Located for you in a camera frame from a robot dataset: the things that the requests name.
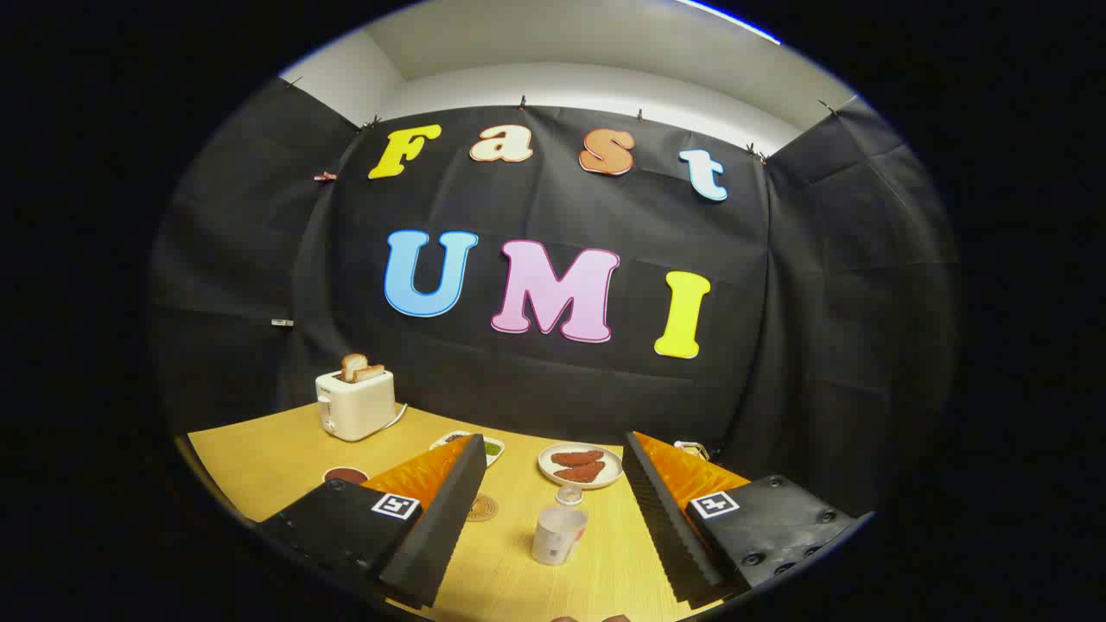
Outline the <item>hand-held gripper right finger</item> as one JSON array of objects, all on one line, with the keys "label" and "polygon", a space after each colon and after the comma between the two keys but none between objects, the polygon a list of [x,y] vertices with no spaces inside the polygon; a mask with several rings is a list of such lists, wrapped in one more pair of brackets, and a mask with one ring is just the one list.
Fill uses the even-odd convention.
[{"label": "hand-held gripper right finger", "polygon": [[674,595],[689,607],[783,584],[872,519],[785,476],[750,480],[639,432],[626,434],[620,464]]}]

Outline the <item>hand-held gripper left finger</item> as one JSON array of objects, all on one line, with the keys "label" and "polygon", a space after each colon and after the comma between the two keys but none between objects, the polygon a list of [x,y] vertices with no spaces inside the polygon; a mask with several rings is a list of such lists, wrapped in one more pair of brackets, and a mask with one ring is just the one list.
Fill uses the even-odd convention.
[{"label": "hand-held gripper left finger", "polygon": [[255,526],[340,590],[431,607],[486,477],[486,437],[462,435],[354,484],[331,479]]}]

